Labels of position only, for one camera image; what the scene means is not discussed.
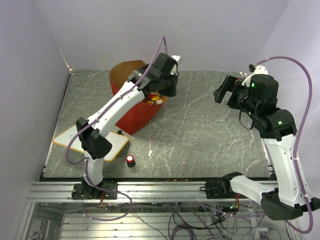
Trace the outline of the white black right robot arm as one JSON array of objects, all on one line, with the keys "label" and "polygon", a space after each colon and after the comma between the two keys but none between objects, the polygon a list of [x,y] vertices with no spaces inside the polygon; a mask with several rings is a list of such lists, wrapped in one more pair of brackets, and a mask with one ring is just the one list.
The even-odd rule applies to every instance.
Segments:
[{"label": "white black right robot arm", "polygon": [[264,144],[277,180],[272,188],[233,172],[223,177],[220,192],[226,198],[243,195],[260,204],[272,220],[293,220],[304,212],[320,208],[320,200],[312,197],[300,167],[294,156],[294,144],[298,137],[293,115],[277,107],[279,83],[268,74],[254,74],[249,83],[228,75],[214,91],[214,100],[221,103],[226,92],[231,92],[227,105],[247,114]]}]

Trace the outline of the red paper bag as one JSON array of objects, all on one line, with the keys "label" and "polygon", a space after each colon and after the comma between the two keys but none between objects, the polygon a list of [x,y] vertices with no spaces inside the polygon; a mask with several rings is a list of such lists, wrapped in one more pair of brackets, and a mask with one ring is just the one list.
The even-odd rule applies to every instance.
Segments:
[{"label": "red paper bag", "polygon": [[[127,80],[127,77],[134,70],[141,68],[144,65],[146,65],[146,63],[142,60],[129,60],[116,63],[109,72],[112,94],[116,95]],[[162,97],[165,102],[169,99],[167,96],[162,95]],[[144,128],[149,121],[155,117],[165,102],[159,105],[149,105],[146,103],[145,99],[132,107],[115,125],[127,134],[133,135]]]}]

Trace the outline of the red candy assortment bag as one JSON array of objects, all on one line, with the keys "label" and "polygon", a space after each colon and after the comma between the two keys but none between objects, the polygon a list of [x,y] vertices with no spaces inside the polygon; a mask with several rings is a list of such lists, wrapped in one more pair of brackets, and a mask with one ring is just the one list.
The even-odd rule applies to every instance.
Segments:
[{"label": "red candy assortment bag", "polygon": [[148,105],[161,105],[165,102],[161,94],[157,92],[152,92],[146,97],[146,103]]}]

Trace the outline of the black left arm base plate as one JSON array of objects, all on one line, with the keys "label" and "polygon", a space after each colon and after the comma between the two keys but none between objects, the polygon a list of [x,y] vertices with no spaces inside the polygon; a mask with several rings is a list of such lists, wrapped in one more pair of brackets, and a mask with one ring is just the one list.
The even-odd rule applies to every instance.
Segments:
[{"label": "black left arm base plate", "polygon": [[102,192],[101,190],[88,185],[87,182],[83,181],[77,183],[73,186],[71,193],[71,198],[73,200],[95,200],[95,199],[107,199],[115,200],[117,198],[116,191],[118,190],[118,185],[112,181],[102,181],[99,185],[100,188],[110,190],[109,192]]}]

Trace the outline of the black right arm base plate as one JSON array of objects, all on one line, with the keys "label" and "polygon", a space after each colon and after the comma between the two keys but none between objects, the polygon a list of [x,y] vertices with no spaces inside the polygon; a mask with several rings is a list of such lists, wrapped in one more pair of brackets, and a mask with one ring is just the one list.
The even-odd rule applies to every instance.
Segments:
[{"label": "black right arm base plate", "polygon": [[229,181],[223,178],[214,178],[206,181],[204,186],[199,188],[205,193],[207,199],[227,199],[232,198]]}]

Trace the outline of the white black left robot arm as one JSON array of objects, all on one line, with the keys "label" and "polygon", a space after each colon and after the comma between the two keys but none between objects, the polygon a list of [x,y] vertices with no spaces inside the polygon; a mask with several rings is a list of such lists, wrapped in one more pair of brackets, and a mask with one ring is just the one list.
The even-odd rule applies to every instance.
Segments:
[{"label": "white black left robot arm", "polygon": [[84,192],[89,198],[96,199],[102,193],[103,162],[112,149],[112,143],[106,138],[111,128],[149,94],[175,96],[180,61],[179,55],[160,53],[153,63],[134,69],[120,90],[99,111],[76,121],[76,136],[85,156]]}]

